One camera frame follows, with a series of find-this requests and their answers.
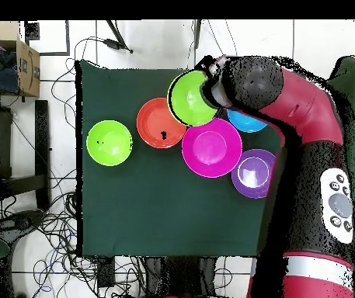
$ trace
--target tile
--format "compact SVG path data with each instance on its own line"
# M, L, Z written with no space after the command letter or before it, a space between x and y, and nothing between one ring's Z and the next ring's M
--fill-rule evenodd
M355 20L295 20L294 59L303 68L329 78L336 61L350 55L355 55Z
M229 19L227 22L235 41L238 56L291 57L292 19ZM209 19L209 22L204 19L202 21L197 62L208 54L213 57L221 55L213 33L223 50L222 52L227 55L235 55L228 27L224 19Z
M18 213L24 210L35 210L37 208L37 196L35 191L30 191L22 193L16 196L16 202L14 203L14 198L10 197L2 200L0 203L0 210L12 213Z
M115 270L116 273L125 273L129 270L134 270L136 272L137 262L136 259L133 258L134 265L132 264L132 260L127 256L116 256L115 257ZM140 270L145 272L144 266L140 262Z
M43 284L44 290L39 291L37 298L57 298L57 294L58 298L97 298L85 282L75 277L70 277L69 279L68 277L69 274L50 274ZM41 277L40 283L43 283L44 279L45 276ZM13 273L12 281L15 294L25 293L27 298L32 298L39 289L33 274ZM89 281L89 285L96 291L94 280Z
M68 179L59 181L59 186L63 193L75 191L76 187L76 180ZM50 181L50 187L56 186L56 181ZM58 188L51 189L51 199L54 200L56 197L61 195L61 190ZM21 208L11 207L15 211L19 211ZM35 210L36 209L36 199L35 199L35 206L27 205L27 209L23 210ZM51 208L49 213L50 214L60 214L64 211L64 200L59 199ZM44 221L49 224L46 228L46 231L51 232L52 230L60 230L61 229L61 221L54 222L50 224L50 220L54 218L54 216L44 218ZM76 229L76 220L70 219L68 223L71 225L73 229ZM76 245L76 237L69 237L71 246ZM12 260L12 271L14 272L40 272L45 269L45 265L43 262L40 262L35 266L35 264L40 260L46 260L47 266L56 260L59 260L61 255L54 252L54 247L58 247L62 243L62 240L57 236L48 236L46 237L38 230L31 232L30 234L22 237L16 245L16 249L13 254ZM53 272L63 272L63 268L59 263L56 263L53 267Z
M42 272L45 269L40 260L48 259L53 248L47 237L35 230L19 239L12 257L13 272Z
M224 287L223 275L214 277L214 285L216 287L216 295L226 296L229 298L246 298L249 288L250 275L234 274L226 276L227 286Z
M12 104L9 106L14 121L10 139L12 177L35 175L35 98L26 97L25 100L22 102L17 96L1 97L3 106Z
M58 284L57 288L55 288L56 285L54 284L56 298L57 294L58 298L97 298L94 293L97 293L96 281L94 279L85 282L83 279L80 280L73 276L68 277L69 275L65 275L63 283Z
M69 102L66 106L55 99ZM50 124L50 162L52 177L64 177L76 169L76 138L75 138L75 83L74 82L41 82L40 99L49 103Z
M65 202L67 201L65 193L74 192L76 190L76 179L51 179L51 200L55 201L50 208L50 213L58 214L65 212Z
M54 33L57 31L58 24L54 25ZM70 20L69 21L69 38L70 38L70 56L41 56L40 57L40 80L56 80L64 73L68 72L69 68L73 67L73 60L65 61L68 58L82 59L83 51L84 58L88 61L96 62L96 42L81 40L90 36L96 36L96 21L95 20ZM66 74L60 80L75 80L75 76L71 73Z
M216 273L222 273L224 268L225 257L219 257L216 261ZM252 267L252 259L249 257L227 257L225 262L225 268L230 273L249 274Z
M106 68L193 67L192 19L142 19L118 21L127 50L112 50L98 44L99 65ZM292 20L229 20L239 55L290 56ZM223 19L212 19L211 28L224 54L235 54L234 44ZM208 21L202 21L197 62L205 55L220 56ZM98 21L98 36L114 39L106 21Z
M30 40L30 47L39 53L64 53L67 51L67 30L64 20L38 20L39 40Z

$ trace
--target purple bowl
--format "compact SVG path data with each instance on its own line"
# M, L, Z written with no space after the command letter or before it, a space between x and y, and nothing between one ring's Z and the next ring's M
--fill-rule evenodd
M234 187L248 198L266 197L274 161L275 156L266 150L252 149L243 152L231 172Z

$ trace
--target cardboard box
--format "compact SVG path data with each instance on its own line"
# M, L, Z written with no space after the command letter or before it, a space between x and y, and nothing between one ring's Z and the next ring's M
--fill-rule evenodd
M16 52L19 94L27 97L39 97L40 55L19 39L19 22L0 21L0 46Z

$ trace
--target table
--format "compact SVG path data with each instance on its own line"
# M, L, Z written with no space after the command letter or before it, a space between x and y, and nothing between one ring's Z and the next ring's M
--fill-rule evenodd
M150 99L166 97L183 70L107 70L85 61L75 66L77 97L82 93L82 104L77 100L82 254L255 256L265 199L239 194L231 175L203 178L193 173L181 155L181 142L160 150L138 135L139 109ZM121 122L133 137L130 157L116 167L98 165L86 149L89 130L101 120ZM244 150L264 148L275 154L280 147L269 126L241 136Z

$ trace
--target black cable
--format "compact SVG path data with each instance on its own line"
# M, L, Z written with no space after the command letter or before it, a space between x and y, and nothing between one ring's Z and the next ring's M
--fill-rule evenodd
M5 214L5 217L7 217L7 215L6 215L7 209L10 208L11 206L15 205L16 202L17 202L17 198L16 198L15 196L12 196L12 198L14 199L14 200L12 201L12 203L10 203L10 204L5 208L5 210L3 210L3 213Z
M69 58L67 58L67 59L65 60L65 66L66 66L66 68L67 68L67 71L66 71L64 74L62 74L60 77L58 77L58 78L56 79L56 81L53 82L53 85L51 86L51 90L50 90L52 96L53 96L57 101L64 103L64 117L65 117L65 121L66 121L67 124L68 124L69 126L71 126L73 129L74 129L75 127L68 121L68 118L67 118L67 107L66 107L66 106L69 106L69 108L70 108L70 109L72 110L72 112L74 113L74 116L76 117L75 109L74 109L70 104L68 104L68 101L69 101L70 99L72 99L73 97L75 97L76 94L73 95L73 96L71 96L67 101L63 101L62 99L59 99L58 97L56 97L56 95L54 94L54 86L55 86L56 82L59 82L60 79L63 78L63 77L64 77L65 75L67 75L68 73L71 73L71 74L75 75L75 73L72 72L72 70L74 69L74 66L72 66L72 68L68 69L67 62L68 62L68 60L74 60L74 62L76 61L76 48L78 47L78 45L79 45L80 43L82 43L82 42L85 41L86 43L85 43L85 47L84 47L83 53L82 53L82 60L83 60L84 57L85 57L85 51L86 51L86 47L87 47L88 41L90 41L90 40L91 40L91 41L96 41L96 42L103 42L103 41L104 41L103 38L98 38L98 37L95 37L95 36L90 36L90 37L88 37L88 38L85 38L85 39L80 40L80 41L75 45L74 58L70 58L70 57L69 57Z
M12 101L12 103L10 104L10 105L6 105L6 106L4 106L4 107L10 107L11 105L13 105L15 102L17 102L19 100L19 95L17 96L17 98L14 100L14 101Z
M209 23L209 27L211 28L211 21L208 19L207 22ZM216 44L218 45L218 49L220 49L221 55L224 55L223 50L221 50L220 45L218 44L218 40L216 39L216 36L214 35L212 28L211 28L211 32L213 34L214 41L216 41Z
M68 276L67 280L64 282L64 284L61 286L61 288L58 290L56 298L58 298L58 294L60 293L60 291L66 286L66 284L68 283L69 279L71 278L71 275Z
M224 283L224 285L223 285L223 286L218 286L218 287L215 287L216 289L222 289L222 288L225 288L226 286L228 286L228 285L232 282L232 273L231 273L231 271L230 271L229 269L223 268L223 269L216 269L214 272L217 272L217 271L220 271L220 270L223 270L223 275L224 275L224 271L229 272L229 275L231 276L231 279L230 279L230 281L229 281L227 284L226 284L226 283Z
M64 177L62 177L58 183L56 184L56 186L53 186L51 189L55 189L56 187L58 187L60 185L60 183L65 180L72 172L75 172L76 169L72 169L68 174L66 174Z
M234 44L235 55L238 56L238 51L236 51L235 41L234 41L234 38L232 37L231 31L230 31L230 28L229 28L229 26L228 26L228 23L227 23L227 20L226 20L226 19L225 19L225 25L227 26L228 32L230 33L230 37L231 37L231 39L232 39L232 43Z
M117 28L117 31L118 31L118 33L120 34L119 29L118 29L118 23L117 23L117 21L115 21L115 27ZM126 46L125 49L126 49L126 50L129 50L129 52L132 54L133 51L129 49L129 47L126 45L126 43L124 43L124 44L125 44L125 46Z

